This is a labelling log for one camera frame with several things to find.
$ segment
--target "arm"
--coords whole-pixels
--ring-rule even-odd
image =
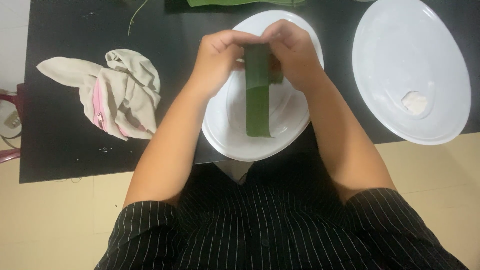
[[[342,201],[371,188],[395,190],[382,157],[320,65],[308,32],[281,20],[262,39],[270,41],[285,76],[307,98],[320,156]]]
[[[123,207],[139,201],[176,205],[192,169],[205,109],[227,81],[237,59],[238,44],[259,42],[244,32],[222,31],[202,39],[193,73],[177,96],[143,153],[130,182]]]

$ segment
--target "black table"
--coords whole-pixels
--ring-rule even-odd
[[[480,1],[425,0],[451,31],[467,62],[472,109],[463,133],[480,131]],[[308,0],[302,7],[267,3],[236,7],[190,8],[186,0],[150,0],[130,19],[142,0],[32,0],[25,69],[25,119],[20,182],[38,182],[133,171],[147,140],[127,142],[104,133],[83,114],[78,92],[42,75],[36,66],[63,56],[106,65],[113,49],[138,51],[157,68],[162,100],[159,124],[187,81],[202,36],[231,29],[258,12],[286,9],[303,17],[316,31],[325,69],[355,116],[376,144],[401,141],[363,102],[353,76],[351,53],[357,25],[372,3],[352,0]],[[312,127],[280,152],[315,151]],[[195,163],[227,160],[203,134]]]

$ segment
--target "banana leaf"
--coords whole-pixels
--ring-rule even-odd
[[[205,5],[235,6],[254,2],[268,2],[284,6],[296,6],[304,1],[305,0],[188,0],[188,4],[191,7],[198,7]]]
[[[271,84],[279,84],[283,81],[280,64],[267,44],[247,45],[244,59],[247,88],[247,135],[271,138],[269,88]]]

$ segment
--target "hand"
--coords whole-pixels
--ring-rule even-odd
[[[208,99],[214,97],[227,82],[230,72],[243,68],[243,63],[237,61],[243,57],[241,45],[260,42],[259,36],[235,30],[204,36],[187,84]]]
[[[307,94],[324,74],[310,34],[287,20],[265,29],[262,42],[269,42],[273,54],[282,64],[284,76],[296,90]]]

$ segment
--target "person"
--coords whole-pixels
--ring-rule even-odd
[[[242,68],[249,43],[269,43],[304,93],[318,153],[256,162],[238,185],[213,164],[192,163],[207,103]],[[261,37],[227,30],[202,39],[123,207],[96,269],[466,268],[396,191],[309,34],[286,20]]]

